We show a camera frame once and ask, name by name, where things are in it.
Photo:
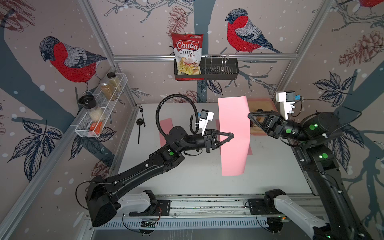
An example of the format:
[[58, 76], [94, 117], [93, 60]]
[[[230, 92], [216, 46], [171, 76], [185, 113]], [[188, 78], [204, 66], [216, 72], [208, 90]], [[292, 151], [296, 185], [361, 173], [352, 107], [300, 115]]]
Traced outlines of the Chuba cassava chips bag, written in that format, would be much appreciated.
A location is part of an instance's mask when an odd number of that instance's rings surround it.
[[171, 37], [175, 54], [176, 80], [202, 80], [200, 62], [204, 35], [172, 33]]

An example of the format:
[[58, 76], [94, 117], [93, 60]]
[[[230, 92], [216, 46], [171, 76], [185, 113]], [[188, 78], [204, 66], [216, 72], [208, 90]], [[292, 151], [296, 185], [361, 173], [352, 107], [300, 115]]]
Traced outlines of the spice jar silver lid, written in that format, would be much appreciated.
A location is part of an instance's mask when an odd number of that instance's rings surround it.
[[100, 82], [101, 91], [104, 96], [109, 101], [115, 101], [117, 99], [117, 95], [115, 93], [115, 87], [109, 82], [109, 80], [102, 80]]

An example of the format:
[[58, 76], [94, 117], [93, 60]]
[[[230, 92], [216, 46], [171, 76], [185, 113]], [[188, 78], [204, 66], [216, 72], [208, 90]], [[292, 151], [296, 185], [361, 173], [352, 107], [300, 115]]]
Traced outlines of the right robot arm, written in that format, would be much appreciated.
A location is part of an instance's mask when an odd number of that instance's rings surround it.
[[275, 139], [298, 142], [292, 145], [302, 170], [307, 173], [328, 219], [309, 213], [282, 190], [266, 191], [264, 199], [249, 199], [253, 215], [286, 216], [313, 240], [370, 240], [372, 237], [358, 218], [336, 159], [336, 147], [328, 147], [342, 136], [342, 126], [332, 112], [315, 113], [301, 123], [286, 120], [275, 111], [248, 114], [251, 122]]

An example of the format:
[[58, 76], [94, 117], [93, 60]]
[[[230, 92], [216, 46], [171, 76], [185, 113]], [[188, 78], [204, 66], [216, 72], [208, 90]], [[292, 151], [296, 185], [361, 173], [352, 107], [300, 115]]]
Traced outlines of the black lid rice jar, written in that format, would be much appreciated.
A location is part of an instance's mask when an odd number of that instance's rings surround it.
[[84, 95], [78, 103], [87, 110], [92, 122], [99, 123], [106, 119], [104, 110], [98, 105], [93, 95]]

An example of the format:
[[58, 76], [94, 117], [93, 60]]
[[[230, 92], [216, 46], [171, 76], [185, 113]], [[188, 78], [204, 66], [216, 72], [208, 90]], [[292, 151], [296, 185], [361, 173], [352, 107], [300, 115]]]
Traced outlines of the spice jar dark lid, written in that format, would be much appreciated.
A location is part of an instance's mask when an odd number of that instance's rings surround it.
[[121, 80], [115, 73], [108, 73], [107, 78], [109, 79], [109, 83], [112, 84], [117, 89], [117, 91], [122, 91]]

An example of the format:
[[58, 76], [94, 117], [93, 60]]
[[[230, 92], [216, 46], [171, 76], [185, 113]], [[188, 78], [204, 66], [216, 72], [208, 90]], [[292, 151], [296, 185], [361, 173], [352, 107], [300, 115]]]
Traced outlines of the black fork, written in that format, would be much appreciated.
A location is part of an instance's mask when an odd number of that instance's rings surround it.
[[142, 115], [143, 125], [144, 125], [144, 127], [146, 127], [146, 122], [145, 122], [145, 118], [144, 118], [144, 109], [141, 105], [139, 106], [139, 110], [140, 110], [140, 113]]

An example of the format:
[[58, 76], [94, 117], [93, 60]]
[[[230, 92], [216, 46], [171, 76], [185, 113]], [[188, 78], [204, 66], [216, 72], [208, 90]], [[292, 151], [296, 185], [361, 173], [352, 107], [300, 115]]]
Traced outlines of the clear acrylic wall shelf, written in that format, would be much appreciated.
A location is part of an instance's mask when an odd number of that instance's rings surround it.
[[79, 137], [98, 138], [99, 140], [101, 140], [102, 138], [109, 139], [111, 137], [112, 132], [110, 131], [110, 129], [106, 128], [106, 124], [111, 121], [111, 114], [112, 114], [116, 104], [119, 102], [119, 98], [123, 94], [125, 87], [127, 85], [127, 82], [128, 82], [127, 76], [125, 74], [118, 74], [118, 73], [115, 73], [115, 74], [121, 80], [121, 86], [122, 86], [121, 92], [117, 91], [117, 89], [115, 88], [115, 93], [117, 95], [117, 99], [115, 101], [109, 101], [106, 99], [103, 92], [101, 91], [101, 86], [100, 86], [100, 89], [98, 91], [95, 91], [93, 94], [86, 94], [86, 95], [93, 95], [95, 97], [98, 105], [104, 110], [104, 112], [106, 114], [106, 119], [104, 121], [102, 121], [103, 122], [103, 129], [102, 129], [101, 133], [99, 135], [96, 135], [94, 132], [89, 131], [91, 124], [94, 122], [92, 122], [87, 110], [85, 108], [83, 108], [86, 110], [86, 113], [82, 117], [80, 123], [77, 125], [77, 127], [75, 129], [75, 132], [77, 133], [77, 135]]

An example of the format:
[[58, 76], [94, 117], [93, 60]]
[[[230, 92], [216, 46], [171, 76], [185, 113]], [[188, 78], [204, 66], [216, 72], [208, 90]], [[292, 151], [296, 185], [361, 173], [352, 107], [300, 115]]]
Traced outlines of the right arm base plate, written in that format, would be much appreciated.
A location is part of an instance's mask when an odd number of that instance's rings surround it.
[[264, 199], [248, 199], [245, 206], [250, 210], [251, 215], [286, 216], [279, 212], [274, 204], [266, 203]]

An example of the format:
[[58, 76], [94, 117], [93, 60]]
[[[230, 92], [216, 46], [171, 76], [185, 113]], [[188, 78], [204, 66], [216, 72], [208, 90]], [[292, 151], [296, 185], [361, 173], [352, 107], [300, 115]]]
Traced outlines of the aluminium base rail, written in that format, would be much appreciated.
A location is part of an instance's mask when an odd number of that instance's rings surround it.
[[153, 195], [145, 197], [144, 194], [128, 194], [119, 200], [121, 207], [111, 220], [123, 215], [129, 218], [130, 212], [143, 212], [156, 200], [170, 200], [169, 216], [161, 218], [234, 218], [248, 217], [250, 210], [245, 206], [248, 199], [264, 199], [260, 194], [232, 194], [232, 195]]

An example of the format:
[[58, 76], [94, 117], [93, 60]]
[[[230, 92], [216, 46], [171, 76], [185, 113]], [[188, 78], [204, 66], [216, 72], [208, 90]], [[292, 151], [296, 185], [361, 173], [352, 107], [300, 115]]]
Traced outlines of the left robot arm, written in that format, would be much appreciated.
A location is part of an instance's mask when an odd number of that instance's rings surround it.
[[177, 167], [184, 159], [183, 152], [216, 150], [234, 138], [232, 133], [207, 130], [205, 135], [188, 135], [184, 128], [173, 127], [165, 136], [166, 144], [150, 154], [149, 159], [121, 174], [90, 181], [85, 200], [93, 227], [112, 220], [121, 207], [119, 200], [135, 187], [149, 179]]

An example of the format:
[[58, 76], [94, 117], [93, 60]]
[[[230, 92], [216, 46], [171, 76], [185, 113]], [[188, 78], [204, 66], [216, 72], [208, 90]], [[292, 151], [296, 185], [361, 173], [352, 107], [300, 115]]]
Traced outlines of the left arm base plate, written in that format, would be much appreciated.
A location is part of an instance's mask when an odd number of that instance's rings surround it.
[[150, 206], [143, 212], [130, 212], [130, 217], [162, 217], [169, 216], [171, 201], [170, 200], [156, 200], [151, 202]]

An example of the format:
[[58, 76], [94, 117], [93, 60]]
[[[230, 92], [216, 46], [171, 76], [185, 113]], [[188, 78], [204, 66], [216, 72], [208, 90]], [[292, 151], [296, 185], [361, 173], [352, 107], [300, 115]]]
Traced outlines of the black ladle spoon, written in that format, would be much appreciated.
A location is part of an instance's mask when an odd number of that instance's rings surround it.
[[144, 120], [139, 118], [139, 119], [137, 119], [136, 124], [139, 127], [139, 129], [138, 129], [138, 144], [139, 144], [140, 143], [140, 136], [141, 136], [141, 126], [144, 124]]

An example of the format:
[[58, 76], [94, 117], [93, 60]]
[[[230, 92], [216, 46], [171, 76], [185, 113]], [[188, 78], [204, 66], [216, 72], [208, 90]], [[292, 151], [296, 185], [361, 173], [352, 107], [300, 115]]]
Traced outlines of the small red packet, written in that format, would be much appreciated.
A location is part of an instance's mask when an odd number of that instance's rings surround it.
[[103, 122], [94, 122], [91, 124], [89, 131], [94, 132], [96, 135], [99, 135], [103, 129]]

